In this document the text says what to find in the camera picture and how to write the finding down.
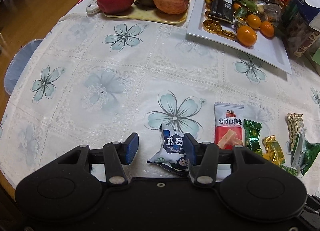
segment white tablecloth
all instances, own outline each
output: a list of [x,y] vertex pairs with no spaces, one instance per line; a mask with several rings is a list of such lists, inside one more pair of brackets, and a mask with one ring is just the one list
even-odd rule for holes
[[[291,76],[228,46],[187,37],[187,22],[88,16],[90,1],[60,19],[10,97],[0,125],[0,169],[13,187],[75,146],[102,148],[131,132],[140,147],[127,174],[172,176],[146,163],[161,146],[157,127],[176,116],[180,131],[213,141],[216,101],[244,104],[244,117],[262,123],[260,140],[276,135],[287,165],[287,113],[303,113],[307,139],[320,142],[320,77],[308,60],[291,60]],[[310,194],[318,194],[319,169],[320,156],[300,176]],[[103,179],[103,167],[94,165],[93,174]]]

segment orange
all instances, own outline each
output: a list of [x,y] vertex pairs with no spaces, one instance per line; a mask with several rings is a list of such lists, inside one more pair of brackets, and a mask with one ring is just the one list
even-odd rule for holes
[[263,22],[260,26],[260,32],[266,37],[273,37],[275,35],[275,29],[270,22]]
[[257,41],[256,32],[247,25],[243,25],[237,30],[237,39],[242,45],[251,47]]
[[234,10],[234,11],[238,10],[240,7],[242,7],[242,5],[239,4],[239,3],[234,3],[234,4],[233,4],[233,10]]
[[247,24],[248,24],[251,28],[257,30],[257,29],[259,29],[260,26],[261,26],[261,20],[260,20],[260,18],[259,18],[258,16],[254,15],[254,14],[250,14],[250,15],[248,15],[248,17],[247,17]]

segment fruit tray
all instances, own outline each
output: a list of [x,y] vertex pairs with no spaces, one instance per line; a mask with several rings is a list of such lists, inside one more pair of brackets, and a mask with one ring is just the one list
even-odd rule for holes
[[[292,74],[289,58],[284,44],[280,38],[273,37],[272,39],[268,39],[257,30],[256,43],[251,48],[247,48],[242,46],[237,41],[233,41],[205,31],[202,27],[202,23],[204,20],[206,20],[204,17],[204,13],[206,11],[204,0],[196,0],[188,24],[187,34],[213,40],[215,42],[241,50],[272,64],[273,66],[287,72],[290,75]],[[222,26],[223,30],[233,31],[233,25],[228,24],[227,22],[221,21],[220,25]]]
[[158,8],[149,8],[132,4],[128,10],[118,13],[117,15],[104,15],[111,18],[143,20],[173,25],[183,23],[186,20],[188,9],[182,14],[172,15],[160,11]]

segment white remote control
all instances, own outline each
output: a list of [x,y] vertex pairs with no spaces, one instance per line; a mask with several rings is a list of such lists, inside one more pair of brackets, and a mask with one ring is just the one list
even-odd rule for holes
[[97,0],[92,0],[87,6],[87,14],[95,14],[100,11]]

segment dried blueberry snack bag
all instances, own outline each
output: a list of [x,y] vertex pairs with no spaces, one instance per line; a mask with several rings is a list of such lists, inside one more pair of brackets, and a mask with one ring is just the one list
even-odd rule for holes
[[187,155],[183,150],[183,133],[162,123],[163,144],[148,163],[155,163],[181,177],[188,175]]

